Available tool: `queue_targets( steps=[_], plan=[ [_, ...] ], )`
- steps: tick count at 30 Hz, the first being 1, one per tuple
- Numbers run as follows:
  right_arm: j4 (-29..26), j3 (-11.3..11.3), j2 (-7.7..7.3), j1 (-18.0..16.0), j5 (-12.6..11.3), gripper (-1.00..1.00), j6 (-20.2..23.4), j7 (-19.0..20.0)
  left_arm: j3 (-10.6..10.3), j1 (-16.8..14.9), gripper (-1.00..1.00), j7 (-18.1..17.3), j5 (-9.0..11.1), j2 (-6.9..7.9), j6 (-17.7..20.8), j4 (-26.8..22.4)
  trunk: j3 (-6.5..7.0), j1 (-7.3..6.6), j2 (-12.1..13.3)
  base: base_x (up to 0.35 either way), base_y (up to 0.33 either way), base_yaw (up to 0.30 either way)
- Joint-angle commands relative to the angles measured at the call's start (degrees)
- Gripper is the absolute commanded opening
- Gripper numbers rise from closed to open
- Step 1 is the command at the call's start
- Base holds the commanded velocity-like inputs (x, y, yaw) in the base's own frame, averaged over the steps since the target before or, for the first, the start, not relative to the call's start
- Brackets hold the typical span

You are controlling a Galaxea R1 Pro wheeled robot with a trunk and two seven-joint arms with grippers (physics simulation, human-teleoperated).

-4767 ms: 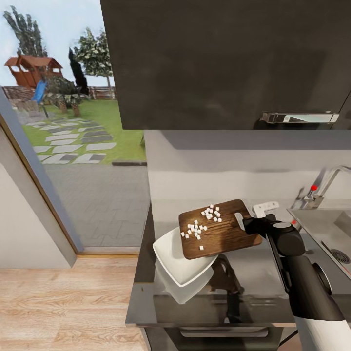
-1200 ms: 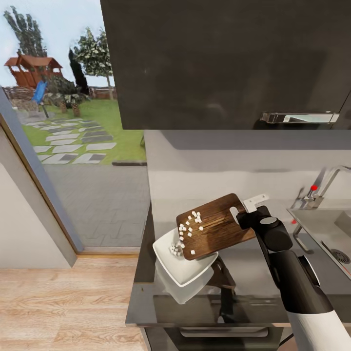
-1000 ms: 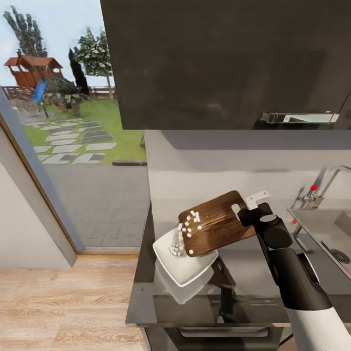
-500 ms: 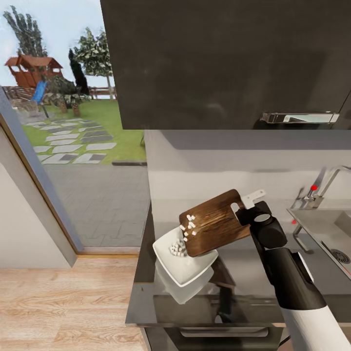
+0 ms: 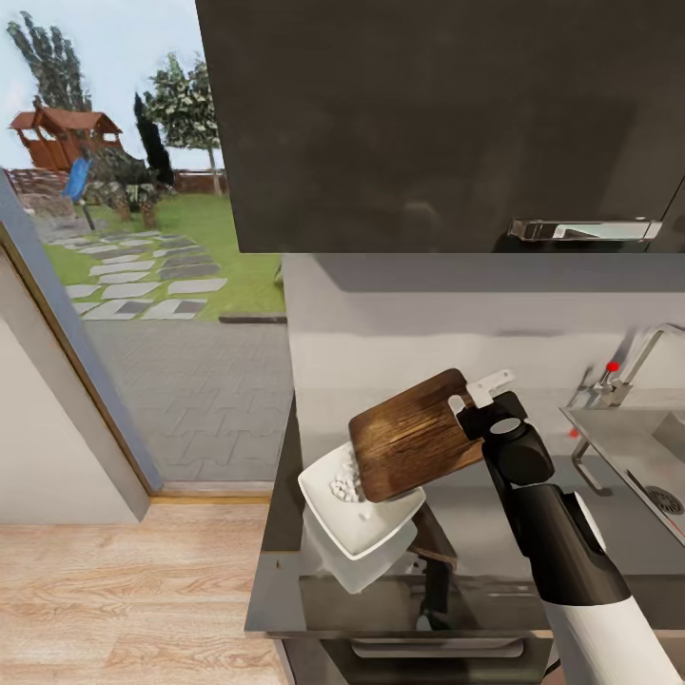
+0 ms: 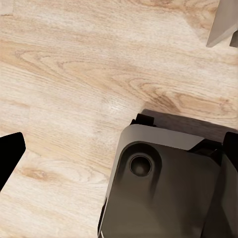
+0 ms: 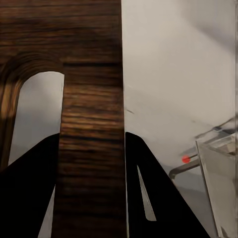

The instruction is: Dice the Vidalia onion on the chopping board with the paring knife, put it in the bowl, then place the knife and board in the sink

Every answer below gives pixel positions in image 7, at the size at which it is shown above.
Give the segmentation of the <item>cutting board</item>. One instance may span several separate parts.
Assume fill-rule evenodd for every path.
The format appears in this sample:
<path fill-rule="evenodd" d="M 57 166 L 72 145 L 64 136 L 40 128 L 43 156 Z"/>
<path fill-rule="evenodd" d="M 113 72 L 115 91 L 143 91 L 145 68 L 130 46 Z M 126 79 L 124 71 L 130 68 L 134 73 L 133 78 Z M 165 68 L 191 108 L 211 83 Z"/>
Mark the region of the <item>cutting board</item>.
<path fill-rule="evenodd" d="M 0 0 L 0 172 L 20 90 L 64 74 L 51 238 L 127 238 L 121 0 Z"/>

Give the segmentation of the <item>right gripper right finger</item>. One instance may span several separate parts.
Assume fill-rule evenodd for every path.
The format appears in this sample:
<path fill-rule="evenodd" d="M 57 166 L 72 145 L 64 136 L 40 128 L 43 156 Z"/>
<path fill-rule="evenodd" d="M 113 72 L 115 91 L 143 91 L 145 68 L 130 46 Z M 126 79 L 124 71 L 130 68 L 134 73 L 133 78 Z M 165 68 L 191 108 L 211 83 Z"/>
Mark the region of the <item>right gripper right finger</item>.
<path fill-rule="evenodd" d="M 210 238 L 145 141 L 124 140 L 129 238 Z M 157 221 L 146 218 L 137 165 Z"/>

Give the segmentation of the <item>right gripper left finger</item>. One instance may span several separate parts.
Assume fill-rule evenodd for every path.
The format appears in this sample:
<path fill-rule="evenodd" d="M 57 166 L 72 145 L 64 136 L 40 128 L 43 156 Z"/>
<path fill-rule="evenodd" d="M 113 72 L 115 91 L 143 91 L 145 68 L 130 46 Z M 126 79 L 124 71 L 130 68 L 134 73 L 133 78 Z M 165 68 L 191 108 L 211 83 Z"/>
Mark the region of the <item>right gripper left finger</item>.
<path fill-rule="evenodd" d="M 38 238 L 56 185 L 60 133 L 0 172 L 0 238 Z"/>

